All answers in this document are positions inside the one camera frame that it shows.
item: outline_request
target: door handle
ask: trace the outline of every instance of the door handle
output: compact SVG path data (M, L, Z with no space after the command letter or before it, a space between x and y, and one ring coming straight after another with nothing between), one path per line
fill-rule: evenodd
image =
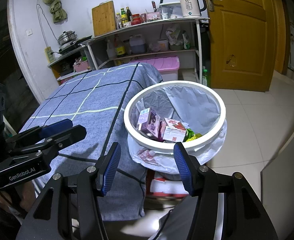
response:
M211 11L211 12L215 11L213 1L222 1L222 0L208 0L208 10Z

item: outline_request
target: plastic trash bag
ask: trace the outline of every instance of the plastic trash bag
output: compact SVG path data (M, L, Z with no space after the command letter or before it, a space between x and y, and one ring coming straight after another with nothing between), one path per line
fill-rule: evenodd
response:
M162 88L144 96L133 108L130 115L131 124L136 127L141 110L152 107L162 119L172 118L186 122L195 132L205 135L217 123L220 112L214 97L195 88L172 86ZM188 154L194 155L200 164L204 164L215 156L222 147L227 131L227 122L220 133L212 141ZM169 173L179 174L174 155L148 149L139 145L128 134L128 148L132 159L146 168Z

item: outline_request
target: blue gripper pad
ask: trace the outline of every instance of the blue gripper pad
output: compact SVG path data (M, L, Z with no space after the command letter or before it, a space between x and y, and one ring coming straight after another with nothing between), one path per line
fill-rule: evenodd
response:
M68 130L72 126L73 123L70 119L64 119L42 128L41 132L39 133L39 137L45 139L55 135L56 133Z
M174 159L183 182L184 188L189 195L194 194L194 187L192 183L192 174L197 172L181 142L174 145Z
M103 181L102 181L102 187L100 189L100 192L105 196L108 191L111 189L111 185L114 181L115 174L118 168L118 164L121 157L121 147L120 144L117 142L114 142L107 155L105 156L105 160L102 164L101 169L103 170Z

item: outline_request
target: power strip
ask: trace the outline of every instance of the power strip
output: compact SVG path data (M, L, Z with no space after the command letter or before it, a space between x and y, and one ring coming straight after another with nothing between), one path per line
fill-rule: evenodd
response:
M55 61L55 58L54 58L52 53L53 53L53 51L52 51L51 47L45 48L45 54L47 56L47 60L48 60L49 63Z

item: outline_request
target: cutting board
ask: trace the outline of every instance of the cutting board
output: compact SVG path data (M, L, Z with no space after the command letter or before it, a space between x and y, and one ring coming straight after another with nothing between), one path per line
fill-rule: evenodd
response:
M92 8L95 36L117 29L114 2L109 1Z

